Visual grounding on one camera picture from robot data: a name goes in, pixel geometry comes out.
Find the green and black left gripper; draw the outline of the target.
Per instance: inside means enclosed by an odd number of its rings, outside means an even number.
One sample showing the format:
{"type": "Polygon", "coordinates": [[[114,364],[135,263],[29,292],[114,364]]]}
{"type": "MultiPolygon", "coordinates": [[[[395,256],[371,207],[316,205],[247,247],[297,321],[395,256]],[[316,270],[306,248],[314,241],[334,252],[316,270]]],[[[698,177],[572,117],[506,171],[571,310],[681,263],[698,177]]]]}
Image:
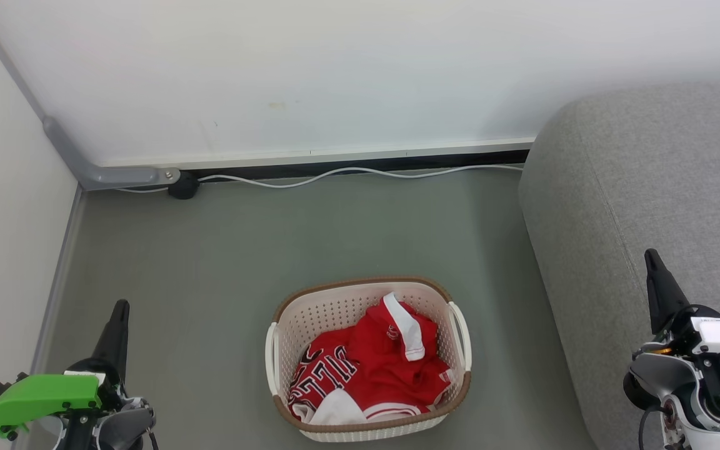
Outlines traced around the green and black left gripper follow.
{"type": "Polygon", "coordinates": [[[46,416],[112,412],[122,407],[130,312],[128,300],[117,300],[92,357],[75,362],[62,373],[0,382],[0,438],[9,438],[28,422],[46,416]]]}

